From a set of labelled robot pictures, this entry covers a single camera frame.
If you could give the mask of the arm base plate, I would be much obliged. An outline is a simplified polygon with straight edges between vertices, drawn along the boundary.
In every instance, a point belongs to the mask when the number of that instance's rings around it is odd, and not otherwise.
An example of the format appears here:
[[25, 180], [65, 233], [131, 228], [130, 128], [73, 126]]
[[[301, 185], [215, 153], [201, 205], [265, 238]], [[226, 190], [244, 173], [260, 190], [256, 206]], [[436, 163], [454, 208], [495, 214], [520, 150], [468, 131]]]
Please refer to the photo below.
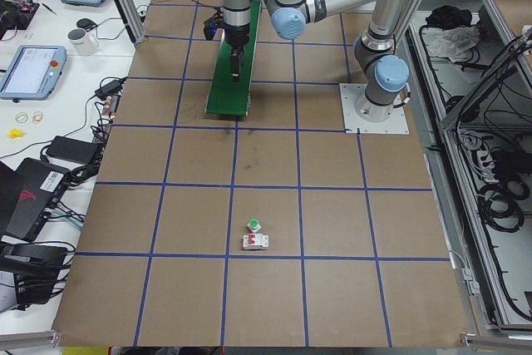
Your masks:
[[388, 106], [377, 106], [366, 98], [366, 84], [339, 85], [344, 131], [348, 134], [408, 135], [404, 101], [409, 102], [409, 86]]

